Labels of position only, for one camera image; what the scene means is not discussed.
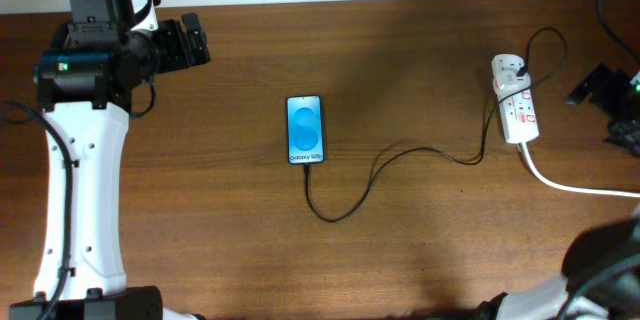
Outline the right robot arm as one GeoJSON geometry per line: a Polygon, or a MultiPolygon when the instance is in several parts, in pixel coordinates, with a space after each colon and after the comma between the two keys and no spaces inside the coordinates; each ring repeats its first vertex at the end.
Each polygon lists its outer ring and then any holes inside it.
{"type": "MultiPolygon", "coordinates": [[[[607,143],[639,155],[639,78],[598,66],[566,98],[586,97],[611,121],[607,143]]],[[[470,319],[631,319],[639,316],[639,213],[581,233],[561,274],[526,292],[481,303],[470,319]]]]}

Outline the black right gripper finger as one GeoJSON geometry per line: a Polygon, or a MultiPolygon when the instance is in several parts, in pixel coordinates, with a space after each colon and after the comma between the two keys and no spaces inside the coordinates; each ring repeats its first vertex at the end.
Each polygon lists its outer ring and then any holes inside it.
{"type": "Polygon", "coordinates": [[[609,67],[604,64],[598,65],[564,98],[563,103],[569,106],[581,104],[592,93],[594,87],[610,74],[609,67]]]}
{"type": "Polygon", "coordinates": [[[612,120],[607,125],[607,131],[605,143],[618,146],[632,156],[639,155],[638,120],[612,120]]]}

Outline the blue Samsung Galaxy smartphone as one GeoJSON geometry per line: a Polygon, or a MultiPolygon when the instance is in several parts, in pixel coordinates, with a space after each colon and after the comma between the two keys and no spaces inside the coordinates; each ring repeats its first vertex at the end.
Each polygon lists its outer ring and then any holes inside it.
{"type": "Polygon", "coordinates": [[[325,157],[321,98],[286,99],[288,161],[291,165],[322,163],[325,157]]]}

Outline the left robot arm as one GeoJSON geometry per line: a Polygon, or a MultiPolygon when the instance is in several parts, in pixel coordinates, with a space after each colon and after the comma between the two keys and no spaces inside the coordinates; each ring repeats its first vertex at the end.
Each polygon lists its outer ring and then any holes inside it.
{"type": "Polygon", "coordinates": [[[44,251],[29,300],[12,319],[160,319],[176,312],[154,286],[127,283],[119,237],[119,177],[133,91],[159,74],[206,64],[206,33],[193,13],[159,20],[161,0],[70,0],[34,68],[49,157],[44,251]]]}

